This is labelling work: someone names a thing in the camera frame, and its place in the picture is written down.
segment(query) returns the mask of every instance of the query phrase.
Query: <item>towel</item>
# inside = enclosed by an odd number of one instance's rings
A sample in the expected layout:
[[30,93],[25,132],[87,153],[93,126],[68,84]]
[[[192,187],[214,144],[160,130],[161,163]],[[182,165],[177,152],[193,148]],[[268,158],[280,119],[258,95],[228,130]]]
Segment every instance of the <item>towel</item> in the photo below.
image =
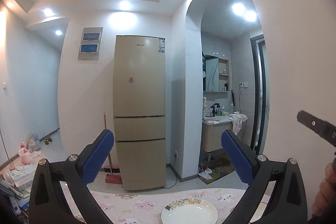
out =
[[247,116],[239,113],[238,111],[229,115],[229,120],[232,120],[232,131],[235,135],[238,135],[239,131],[243,127],[243,122],[247,120]]

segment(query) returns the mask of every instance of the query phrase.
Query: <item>black faucet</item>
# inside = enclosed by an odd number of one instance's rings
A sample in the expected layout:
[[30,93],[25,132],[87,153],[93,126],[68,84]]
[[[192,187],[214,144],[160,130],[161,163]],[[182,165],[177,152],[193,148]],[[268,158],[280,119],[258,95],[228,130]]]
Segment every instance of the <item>black faucet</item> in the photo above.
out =
[[216,106],[221,107],[218,103],[214,103],[210,108],[212,108],[212,116],[214,117],[217,114],[217,110],[215,110]]

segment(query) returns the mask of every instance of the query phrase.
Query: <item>beige refrigerator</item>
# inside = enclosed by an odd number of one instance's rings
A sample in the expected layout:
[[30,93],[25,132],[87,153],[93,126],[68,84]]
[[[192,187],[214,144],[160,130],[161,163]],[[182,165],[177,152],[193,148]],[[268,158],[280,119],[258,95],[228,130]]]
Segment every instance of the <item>beige refrigerator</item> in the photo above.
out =
[[164,38],[116,36],[113,116],[124,190],[165,186]]

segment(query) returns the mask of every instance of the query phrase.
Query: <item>white plate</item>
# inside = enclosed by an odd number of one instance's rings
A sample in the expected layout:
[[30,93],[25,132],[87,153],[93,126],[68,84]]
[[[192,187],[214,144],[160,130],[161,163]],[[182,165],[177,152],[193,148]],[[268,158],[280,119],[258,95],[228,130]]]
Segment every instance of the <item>white plate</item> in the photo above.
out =
[[163,224],[215,224],[218,212],[210,202],[198,198],[183,198],[163,208]]

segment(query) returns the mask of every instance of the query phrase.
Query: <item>refrigerator drawer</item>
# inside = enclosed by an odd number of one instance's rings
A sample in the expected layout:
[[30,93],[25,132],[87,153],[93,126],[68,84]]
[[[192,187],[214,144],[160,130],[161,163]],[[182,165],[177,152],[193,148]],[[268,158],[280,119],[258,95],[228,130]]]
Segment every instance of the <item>refrigerator drawer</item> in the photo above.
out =
[[144,141],[166,138],[166,117],[114,118],[116,141]]
[[166,185],[166,140],[116,143],[124,190]]

